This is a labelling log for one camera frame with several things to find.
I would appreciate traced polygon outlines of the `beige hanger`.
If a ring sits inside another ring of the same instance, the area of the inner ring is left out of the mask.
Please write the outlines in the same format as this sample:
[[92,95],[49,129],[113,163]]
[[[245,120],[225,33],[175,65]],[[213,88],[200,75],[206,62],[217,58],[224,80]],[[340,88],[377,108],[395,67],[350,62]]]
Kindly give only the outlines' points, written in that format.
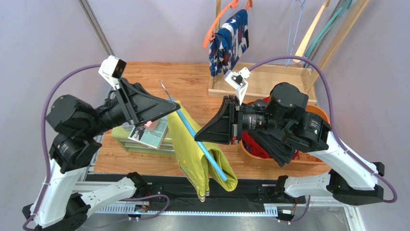
[[330,0],[325,0],[322,4],[322,6],[320,7],[318,13],[316,14],[315,18],[313,19],[309,29],[307,30],[304,38],[302,39],[298,49],[295,52],[296,56],[303,56],[305,51],[307,50],[307,46],[308,43],[311,39],[311,36],[316,28],[316,25],[319,21],[319,19],[321,18],[321,15],[323,14],[323,11],[329,6],[330,4]]

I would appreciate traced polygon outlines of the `pink cube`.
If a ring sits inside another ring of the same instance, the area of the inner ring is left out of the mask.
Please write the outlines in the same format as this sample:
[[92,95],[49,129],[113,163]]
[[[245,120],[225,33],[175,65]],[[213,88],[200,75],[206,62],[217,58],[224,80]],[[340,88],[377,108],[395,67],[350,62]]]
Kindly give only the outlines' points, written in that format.
[[146,122],[145,124],[144,124],[144,127],[146,128],[146,129],[148,129],[149,131],[154,131],[155,130],[155,128],[157,127],[157,125],[159,124],[159,120],[156,120],[156,121],[148,121],[148,122]]

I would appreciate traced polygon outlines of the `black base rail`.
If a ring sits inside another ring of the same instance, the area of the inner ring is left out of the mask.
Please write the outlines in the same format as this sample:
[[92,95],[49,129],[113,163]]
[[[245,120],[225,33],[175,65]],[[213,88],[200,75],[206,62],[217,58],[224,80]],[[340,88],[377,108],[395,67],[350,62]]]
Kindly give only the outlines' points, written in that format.
[[345,204],[332,197],[312,196],[297,199],[278,199],[274,196],[273,180],[239,180],[232,192],[225,191],[213,179],[210,195],[201,202],[193,186],[184,177],[144,176],[148,182],[144,196],[155,198],[142,202],[119,201],[99,210],[102,214],[125,214],[131,216],[154,215],[165,208],[163,215],[182,216],[230,216],[230,217],[277,217],[293,213],[295,218],[314,208],[335,211]]

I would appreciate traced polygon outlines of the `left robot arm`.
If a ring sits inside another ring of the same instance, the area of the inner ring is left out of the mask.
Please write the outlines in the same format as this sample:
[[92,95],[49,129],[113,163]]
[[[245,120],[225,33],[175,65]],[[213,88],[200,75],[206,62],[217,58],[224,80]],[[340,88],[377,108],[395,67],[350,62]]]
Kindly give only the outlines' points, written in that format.
[[57,133],[47,154],[51,177],[45,183],[45,192],[23,208],[27,220],[35,222],[35,230],[74,231],[101,208],[145,195],[147,183],[137,172],[95,191],[73,191],[101,148],[97,136],[125,122],[139,126],[180,109],[178,103],[155,97],[141,84],[130,84],[124,78],[114,94],[97,108],[69,94],[52,104],[46,116]]

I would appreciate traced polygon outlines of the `blue wire hanger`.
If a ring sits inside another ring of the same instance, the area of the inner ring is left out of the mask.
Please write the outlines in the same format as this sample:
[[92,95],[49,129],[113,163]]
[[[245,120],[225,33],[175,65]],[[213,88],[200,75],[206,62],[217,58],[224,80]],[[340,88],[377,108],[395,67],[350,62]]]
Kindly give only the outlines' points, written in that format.
[[[292,1],[292,16],[291,16],[291,22],[289,26],[288,40],[287,40],[287,51],[286,51],[287,55],[294,54],[295,42],[297,39],[305,4],[306,4],[305,0],[293,0]],[[299,16],[296,21],[295,16],[296,16],[297,8],[299,8]]]

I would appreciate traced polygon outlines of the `teal hanger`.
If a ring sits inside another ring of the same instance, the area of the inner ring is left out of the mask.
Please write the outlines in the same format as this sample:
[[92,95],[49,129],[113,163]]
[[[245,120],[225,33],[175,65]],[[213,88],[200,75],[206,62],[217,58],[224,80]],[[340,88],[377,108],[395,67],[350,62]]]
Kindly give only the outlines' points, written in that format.
[[307,51],[305,52],[304,57],[312,57],[312,53],[319,48],[319,45],[322,43],[324,38],[332,30],[332,28],[335,26],[340,17],[345,13],[345,11],[350,8],[351,4],[352,0],[340,0],[338,2],[335,10],[332,12],[331,17],[328,19],[327,23],[316,36],[316,38],[312,41]]

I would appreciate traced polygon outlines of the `teal book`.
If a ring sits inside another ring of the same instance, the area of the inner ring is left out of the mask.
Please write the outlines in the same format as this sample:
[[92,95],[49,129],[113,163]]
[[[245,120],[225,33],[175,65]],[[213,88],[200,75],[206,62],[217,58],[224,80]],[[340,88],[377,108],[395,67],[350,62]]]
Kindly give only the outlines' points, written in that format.
[[167,125],[168,119],[165,116],[159,119],[158,124],[152,130],[146,126],[134,127],[128,135],[128,139],[158,150],[166,136]]

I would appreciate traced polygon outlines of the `orange hanger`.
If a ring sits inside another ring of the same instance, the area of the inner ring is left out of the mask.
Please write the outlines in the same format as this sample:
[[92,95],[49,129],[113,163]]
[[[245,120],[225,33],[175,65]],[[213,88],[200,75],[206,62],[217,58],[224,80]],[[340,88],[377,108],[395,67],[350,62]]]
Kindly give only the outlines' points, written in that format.
[[212,22],[211,26],[209,27],[205,38],[202,43],[203,49],[206,49],[208,47],[209,42],[211,42],[214,38],[215,35],[214,33],[220,28],[221,26],[221,18],[223,14],[228,10],[228,9],[234,9],[238,7],[239,5],[239,0],[231,0],[223,9],[222,9],[222,1],[217,0],[216,1],[216,16],[214,21]]

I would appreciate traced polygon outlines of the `blue patterned trousers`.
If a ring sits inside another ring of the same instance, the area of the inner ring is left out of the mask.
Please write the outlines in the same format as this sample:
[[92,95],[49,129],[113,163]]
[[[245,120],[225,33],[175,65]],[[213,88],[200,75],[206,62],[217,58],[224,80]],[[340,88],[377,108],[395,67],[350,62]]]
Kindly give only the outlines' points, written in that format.
[[239,10],[215,33],[209,47],[209,70],[212,77],[227,73],[249,47],[248,12]]

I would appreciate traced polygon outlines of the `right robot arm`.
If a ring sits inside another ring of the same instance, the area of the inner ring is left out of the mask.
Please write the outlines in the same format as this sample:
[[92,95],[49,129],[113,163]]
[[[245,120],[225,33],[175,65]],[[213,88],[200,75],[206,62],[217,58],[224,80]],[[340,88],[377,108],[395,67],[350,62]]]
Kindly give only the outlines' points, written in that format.
[[240,104],[236,96],[225,96],[218,113],[195,135],[196,141],[235,144],[243,132],[280,133],[280,142],[318,158],[330,171],[308,177],[280,176],[274,188],[277,197],[332,196],[353,206],[383,201],[378,177],[382,163],[358,161],[336,140],[330,124],[306,110],[308,96],[283,82],[275,85],[266,105]]

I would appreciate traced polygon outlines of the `wooden clothes rack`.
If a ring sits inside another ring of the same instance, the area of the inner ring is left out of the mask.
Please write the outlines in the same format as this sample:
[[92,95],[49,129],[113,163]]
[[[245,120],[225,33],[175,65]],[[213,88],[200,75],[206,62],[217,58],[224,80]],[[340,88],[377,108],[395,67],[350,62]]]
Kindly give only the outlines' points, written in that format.
[[[358,0],[351,10],[349,10],[349,15],[338,29],[332,42],[319,61],[318,66],[322,70],[324,70],[327,64],[329,64],[330,60],[341,46],[349,31],[369,3],[369,0]],[[301,66],[285,67],[284,65],[265,64],[257,70],[252,71],[252,75],[248,79],[249,87],[244,100],[247,102],[261,99],[262,97],[268,95],[274,85],[281,82],[288,82],[295,85],[302,93],[309,96],[309,104],[316,105],[317,98],[314,83],[318,78],[319,74],[317,71],[313,71],[311,68],[303,68]],[[225,95],[234,95],[235,89],[224,81],[223,74],[221,73],[218,74],[217,77],[210,78],[207,93],[210,97],[221,98]]]

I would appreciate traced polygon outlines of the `green box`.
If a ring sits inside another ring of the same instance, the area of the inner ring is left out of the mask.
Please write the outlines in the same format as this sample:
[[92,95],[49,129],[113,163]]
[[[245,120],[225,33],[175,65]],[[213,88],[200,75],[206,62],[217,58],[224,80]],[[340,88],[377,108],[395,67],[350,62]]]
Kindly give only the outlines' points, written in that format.
[[128,139],[130,131],[125,131],[122,127],[116,127],[112,130],[111,137],[127,152],[144,153],[144,154],[158,154],[158,155],[174,155],[174,148],[172,145],[172,138],[169,133],[160,145],[158,150],[147,147],[143,144],[131,141]]

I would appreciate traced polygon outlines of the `yellow-green trousers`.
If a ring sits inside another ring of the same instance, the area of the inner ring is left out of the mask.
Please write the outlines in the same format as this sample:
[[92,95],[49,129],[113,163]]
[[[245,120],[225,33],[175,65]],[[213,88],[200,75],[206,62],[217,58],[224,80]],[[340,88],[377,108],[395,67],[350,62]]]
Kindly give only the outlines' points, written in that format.
[[236,177],[228,159],[222,149],[214,143],[205,142],[204,145],[227,176],[224,181],[209,163],[203,151],[194,141],[177,112],[167,116],[168,131],[172,139],[174,153],[179,168],[187,180],[196,190],[201,202],[210,195],[210,177],[212,177],[225,191],[232,192],[238,185]]

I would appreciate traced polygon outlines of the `aluminium frame post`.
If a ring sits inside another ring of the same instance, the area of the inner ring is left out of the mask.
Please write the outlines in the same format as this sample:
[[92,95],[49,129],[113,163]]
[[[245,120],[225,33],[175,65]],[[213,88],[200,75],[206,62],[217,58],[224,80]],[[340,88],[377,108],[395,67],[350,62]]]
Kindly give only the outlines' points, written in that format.
[[99,40],[103,50],[105,51],[105,53],[109,56],[109,55],[114,55],[114,51],[111,47],[111,45],[109,44],[109,41],[89,3],[88,0],[78,0],[78,3],[80,5],[80,7],[82,8],[85,16],[88,19],[89,24],[91,25],[97,39]]

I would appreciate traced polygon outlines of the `orange plastic basket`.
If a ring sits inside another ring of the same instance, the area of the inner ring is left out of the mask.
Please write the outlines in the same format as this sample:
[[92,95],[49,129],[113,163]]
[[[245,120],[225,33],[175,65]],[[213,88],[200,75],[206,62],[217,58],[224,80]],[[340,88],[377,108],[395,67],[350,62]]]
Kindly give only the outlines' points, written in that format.
[[240,143],[239,156],[241,159],[248,165],[254,167],[267,167],[267,168],[276,168],[276,169],[286,169],[286,170],[307,170],[314,167],[324,167],[329,168],[323,161],[308,155],[307,153],[299,152],[295,159],[290,163],[285,164],[283,167],[280,167],[279,164],[273,158],[260,158],[259,156],[252,155],[247,150],[247,145],[243,140]]

